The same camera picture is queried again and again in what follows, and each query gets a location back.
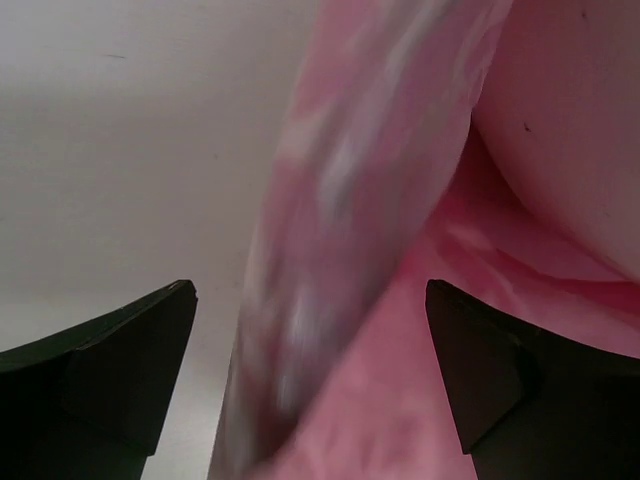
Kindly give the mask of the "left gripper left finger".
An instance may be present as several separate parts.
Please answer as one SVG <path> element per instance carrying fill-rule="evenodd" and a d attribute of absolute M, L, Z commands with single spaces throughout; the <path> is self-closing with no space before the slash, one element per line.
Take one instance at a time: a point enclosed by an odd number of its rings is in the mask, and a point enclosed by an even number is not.
<path fill-rule="evenodd" d="M 1 354 L 4 479 L 139 479 L 156 452 L 197 296 L 178 280 Z"/>

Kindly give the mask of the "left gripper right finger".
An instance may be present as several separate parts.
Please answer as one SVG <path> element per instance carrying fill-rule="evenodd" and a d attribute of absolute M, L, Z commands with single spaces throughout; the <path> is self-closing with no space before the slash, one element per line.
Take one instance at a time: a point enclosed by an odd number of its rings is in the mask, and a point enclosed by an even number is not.
<path fill-rule="evenodd" d="M 461 449 L 480 479 L 636 479 L 639 361 L 431 280 L 426 313 Z"/>

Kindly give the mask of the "white pillow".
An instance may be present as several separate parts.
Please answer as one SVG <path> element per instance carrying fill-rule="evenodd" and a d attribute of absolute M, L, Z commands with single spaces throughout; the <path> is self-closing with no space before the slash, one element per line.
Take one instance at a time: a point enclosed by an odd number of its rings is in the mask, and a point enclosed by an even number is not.
<path fill-rule="evenodd" d="M 515 2 L 474 122 L 531 213 L 638 279 L 637 2 Z"/>

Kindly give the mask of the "pink pillowcase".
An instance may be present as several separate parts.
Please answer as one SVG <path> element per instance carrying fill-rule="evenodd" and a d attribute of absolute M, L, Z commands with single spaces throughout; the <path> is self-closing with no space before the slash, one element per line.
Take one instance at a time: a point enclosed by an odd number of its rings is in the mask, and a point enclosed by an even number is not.
<path fill-rule="evenodd" d="M 639 361 L 639 277 L 531 213 L 475 125 L 515 2 L 319 4 L 210 478 L 480 479 L 429 329 L 431 280 Z"/>

